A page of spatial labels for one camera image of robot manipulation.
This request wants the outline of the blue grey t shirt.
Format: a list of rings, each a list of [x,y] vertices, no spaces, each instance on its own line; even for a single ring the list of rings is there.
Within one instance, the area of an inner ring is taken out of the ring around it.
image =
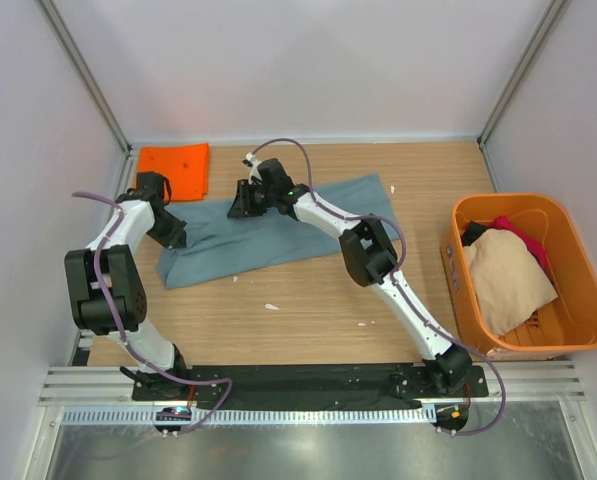
[[[167,209],[186,223],[186,246],[164,250],[157,273],[167,289],[340,252],[339,241],[270,209],[229,219],[230,200],[177,203]]]

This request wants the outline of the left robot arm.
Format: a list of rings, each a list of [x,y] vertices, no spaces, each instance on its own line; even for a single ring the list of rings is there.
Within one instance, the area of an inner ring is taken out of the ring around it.
[[[180,400],[190,391],[184,358],[148,319],[147,295],[134,252],[148,236],[166,249],[187,244],[186,223],[167,211],[169,180],[149,171],[136,186],[110,200],[76,192],[110,205],[113,214],[103,231],[85,248],[64,259],[72,317],[81,330],[112,340],[137,363],[120,371],[134,381],[137,400]]]

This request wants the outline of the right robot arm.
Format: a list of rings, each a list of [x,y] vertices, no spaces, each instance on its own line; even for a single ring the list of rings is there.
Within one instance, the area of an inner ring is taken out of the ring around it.
[[[471,356],[409,286],[402,259],[384,228],[389,220],[374,214],[352,214],[335,206],[310,186],[294,183],[276,158],[261,161],[249,153],[243,164],[249,174],[238,181],[228,216],[258,217],[275,209],[336,239],[350,278],[374,292],[414,340],[432,390],[442,396],[460,391],[472,366]]]

